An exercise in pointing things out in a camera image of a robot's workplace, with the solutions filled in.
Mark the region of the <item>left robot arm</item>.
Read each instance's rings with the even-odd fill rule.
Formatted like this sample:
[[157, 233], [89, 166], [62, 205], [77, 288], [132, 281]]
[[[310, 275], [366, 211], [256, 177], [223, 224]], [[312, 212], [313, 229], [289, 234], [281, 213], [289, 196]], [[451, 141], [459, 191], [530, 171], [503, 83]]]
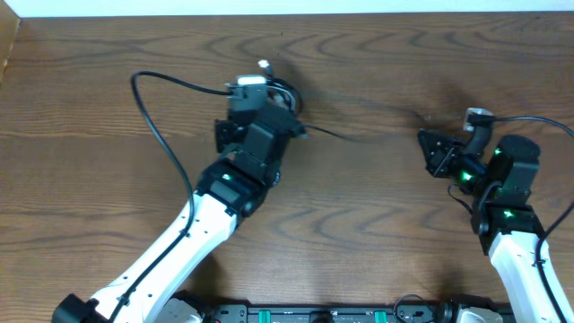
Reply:
[[281, 179], [288, 143], [306, 134], [301, 96], [279, 78], [244, 75], [229, 85], [228, 115], [215, 123], [218, 158], [166, 231], [121, 276], [83, 301], [66, 296], [55, 322], [159, 322], [198, 265], [261, 206]]

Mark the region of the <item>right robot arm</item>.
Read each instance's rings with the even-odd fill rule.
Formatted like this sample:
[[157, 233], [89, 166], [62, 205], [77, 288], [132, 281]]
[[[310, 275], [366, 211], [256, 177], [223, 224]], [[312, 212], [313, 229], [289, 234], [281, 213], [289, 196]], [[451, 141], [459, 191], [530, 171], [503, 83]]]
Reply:
[[473, 232], [497, 271], [518, 322], [571, 322], [573, 309], [550, 260], [549, 234], [528, 204], [540, 148], [521, 135], [505, 135], [488, 162], [491, 129], [476, 127], [467, 142], [422, 129], [417, 139], [434, 178], [451, 178], [474, 201]]

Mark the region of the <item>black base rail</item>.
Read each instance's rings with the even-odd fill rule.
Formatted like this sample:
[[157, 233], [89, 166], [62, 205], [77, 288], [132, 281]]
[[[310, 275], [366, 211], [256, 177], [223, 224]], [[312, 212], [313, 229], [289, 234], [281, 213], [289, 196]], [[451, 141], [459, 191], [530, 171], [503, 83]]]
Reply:
[[515, 322], [507, 305], [466, 294], [428, 303], [407, 294], [394, 303], [371, 305], [252, 304], [247, 301], [208, 303], [178, 292], [161, 310], [157, 322], [172, 323], [388, 323], [388, 322]]

